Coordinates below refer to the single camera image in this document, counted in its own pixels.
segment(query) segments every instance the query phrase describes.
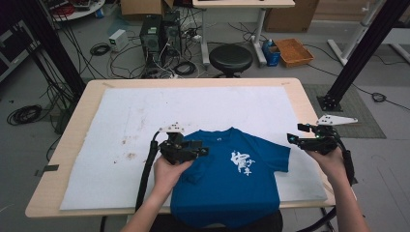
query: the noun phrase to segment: concrete floor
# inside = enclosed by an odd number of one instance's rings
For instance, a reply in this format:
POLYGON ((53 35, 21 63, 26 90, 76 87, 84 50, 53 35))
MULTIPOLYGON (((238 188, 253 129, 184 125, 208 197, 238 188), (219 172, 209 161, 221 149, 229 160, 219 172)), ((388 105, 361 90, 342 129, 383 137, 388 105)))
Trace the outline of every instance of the concrete floor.
MULTIPOLYGON (((253 30, 255 24, 246 24, 253 30)), ((339 74, 340 62, 331 59, 320 47, 331 56, 334 53, 327 45, 328 39, 334 39, 343 47, 356 28, 352 22, 313 21, 307 33, 266 33, 263 35, 274 40, 296 38, 307 46, 314 55, 310 64, 329 73, 339 74)), ((96 19, 92 15, 71 21, 73 33, 80 44, 84 56, 91 56, 88 50, 97 43, 108 43, 107 38, 117 29, 128 30, 129 35, 139 34, 140 22, 125 21, 118 14, 96 19)), ((227 23, 210 24, 209 42, 236 43, 242 42, 243 33, 230 27, 227 23)), ((61 33, 63 45, 78 66, 78 58, 73 46, 61 33)), ((210 49, 217 44, 210 43, 210 49)), ((200 65, 199 47, 191 48, 192 61, 197 63, 199 72, 187 77, 210 77, 218 73, 210 67, 207 71, 200 65)), ((381 45, 375 55, 386 63, 384 65, 373 56, 357 77, 355 84, 373 93, 386 95, 389 101, 410 107, 410 65, 397 55, 388 45, 381 45)), ((109 55, 93 57, 91 64, 104 77, 107 74, 109 55)), ((119 57, 115 65, 133 70, 143 64, 144 58, 140 47, 133 48, 119 57)), ((116 69, 117 73, 127 71, 116 69)), ((86 70, 84 79, 92 78, 86 70)), ((241 77, 297 77, 306 84, 333 84, 336 76, 321 72, 310 66, 287 69, 278 67, 259 68, 256 62, 243 72, 241 77)), ((41 97, 47 84, 37 66, 26 59, 8 78, 0 83, 0 231, 97 231, 100 217, 67 217, 67 218, 28 218, 25 208, 40 180, 35 171, 47 164, 47 149, 59 137, 49 121, 13 127, 7 124, 7 116, 14 110, 29 104, 48 105, 48 98, 41 97)), ((373 102, 371 97, 359 91, 366 106, 386 134, 386 139, 343 138, 346 147, 352 151, 359 183, 353 187, 360 202, 366 220, 372 231, 408 231, 410 225, 410 124, 409 110, 388 102, 373 102)), ((318 209, 283 210, 283 231, 296 231, 314 223, 320 218, 318 209)), ((126 217, 108 217, 105 231, 118 231, 126 222, 126 217)))

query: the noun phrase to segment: white print on t-shirt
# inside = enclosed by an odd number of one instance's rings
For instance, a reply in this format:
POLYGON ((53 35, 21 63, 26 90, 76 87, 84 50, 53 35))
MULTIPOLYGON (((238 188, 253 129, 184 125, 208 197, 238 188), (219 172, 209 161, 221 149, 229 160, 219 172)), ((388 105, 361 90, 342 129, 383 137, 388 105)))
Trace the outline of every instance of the white print on t-shirt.
POLYGON ((247 176, 249 176, 249 174, 252 173, 249 167, 252 165, 253 162, 255 162, 252 159, 248 159, 249 157, 250 155, 248 154, 240 154, 239 152, 233 151, 232 158, 231 158, 233 163, 238 165, 238 171, 240 173, 242 172, 242 168, 245 168, 244 174, 247 176))

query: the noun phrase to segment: white paper sheet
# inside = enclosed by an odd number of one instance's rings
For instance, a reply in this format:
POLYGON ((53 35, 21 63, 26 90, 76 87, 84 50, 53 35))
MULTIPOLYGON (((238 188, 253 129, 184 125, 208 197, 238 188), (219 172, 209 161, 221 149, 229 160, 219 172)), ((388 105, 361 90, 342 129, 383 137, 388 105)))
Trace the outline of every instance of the white paper sheet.
MULTIPOLYGON (((150 141, 178 122, 184 134, 230 127, 291 147, 276 173, 281 201, 325 200, 312 159, 287 142, 298 121, 282 87, 107 89, 73 166, 61 210, 133 208, 150 141)), ((159 143, 166 133, 157 137, 159 143)), ((153 186, 153 174, 146 195, 153 186)))

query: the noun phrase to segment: small white box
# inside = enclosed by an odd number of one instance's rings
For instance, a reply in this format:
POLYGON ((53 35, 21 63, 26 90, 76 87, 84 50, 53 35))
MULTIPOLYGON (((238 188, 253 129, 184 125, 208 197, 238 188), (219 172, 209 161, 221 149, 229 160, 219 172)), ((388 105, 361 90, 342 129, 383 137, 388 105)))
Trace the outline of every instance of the small white box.
POLYGON ((127 33, 125 30, 122 30, 122 29, 119 29, 108 39, 109 39, 109 44, 111 45, 111 49, 116 52, 121 51, 129 43, 127 33))

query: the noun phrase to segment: human hand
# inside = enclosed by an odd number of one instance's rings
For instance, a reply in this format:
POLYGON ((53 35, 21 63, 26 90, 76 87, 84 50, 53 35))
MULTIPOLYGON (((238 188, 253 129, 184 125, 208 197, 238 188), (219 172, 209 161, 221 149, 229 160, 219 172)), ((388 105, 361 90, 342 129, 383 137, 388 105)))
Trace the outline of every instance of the human hand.
POLYGON ((347 180, 343 155, 339 147, 326 155, 313 151, 306 151, 306 153, 319 163, 320 168, 328 176, 331 184, 339 180, 347 180))
POLYGON ((181 174, 187 170, 193 163, 185 161, 172 165, 163 156, 160 156, 154 164, 155 185, 153 191, 162 195, 169 195, 174 186, 177 184, 181 174))

